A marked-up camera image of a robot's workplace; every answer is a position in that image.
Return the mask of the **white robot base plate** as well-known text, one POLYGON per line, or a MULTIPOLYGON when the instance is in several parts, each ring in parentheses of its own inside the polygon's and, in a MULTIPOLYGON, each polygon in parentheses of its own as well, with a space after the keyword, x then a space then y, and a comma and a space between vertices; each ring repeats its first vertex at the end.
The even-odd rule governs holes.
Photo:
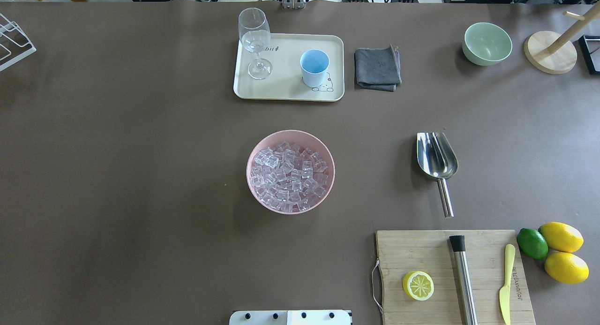
POLYGON ((239 310, 230 325, 352 325, 349 310, 239 310))

